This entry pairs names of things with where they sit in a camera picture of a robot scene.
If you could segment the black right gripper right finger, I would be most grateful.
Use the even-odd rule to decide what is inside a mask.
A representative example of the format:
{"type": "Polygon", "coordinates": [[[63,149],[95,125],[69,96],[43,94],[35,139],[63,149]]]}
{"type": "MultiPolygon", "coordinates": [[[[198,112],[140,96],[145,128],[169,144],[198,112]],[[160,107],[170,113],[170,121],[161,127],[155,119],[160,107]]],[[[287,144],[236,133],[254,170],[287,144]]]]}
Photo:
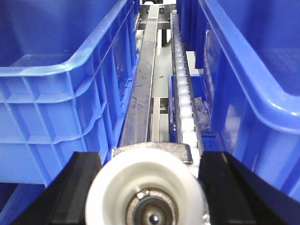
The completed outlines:
{"type": "Polygon", "coordinates": [[[199,179],[212,225],[298,225],[300,204],[227,152],[205,151],[199,179]]]}

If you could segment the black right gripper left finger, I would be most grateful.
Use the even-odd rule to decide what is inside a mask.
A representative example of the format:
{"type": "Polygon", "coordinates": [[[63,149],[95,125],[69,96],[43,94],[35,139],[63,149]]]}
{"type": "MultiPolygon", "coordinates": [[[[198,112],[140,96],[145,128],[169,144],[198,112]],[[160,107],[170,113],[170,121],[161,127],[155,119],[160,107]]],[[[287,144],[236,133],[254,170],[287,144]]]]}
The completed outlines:
{"type": "Polygon", "coordinates": [[[84,225],[89,188],[101,169],[97,152],[75,152],[60,174],[13,225],[84,225]]]}

